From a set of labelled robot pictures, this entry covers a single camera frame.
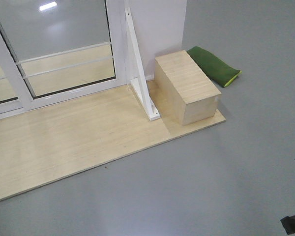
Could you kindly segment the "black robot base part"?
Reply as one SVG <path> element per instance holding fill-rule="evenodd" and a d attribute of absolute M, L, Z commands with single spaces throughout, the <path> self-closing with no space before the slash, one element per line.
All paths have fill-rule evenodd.
<path fill-rule="evenodd" d="M 295 234 L 295 215 L 282 218 L 281 223 L 288 235 Z"/>

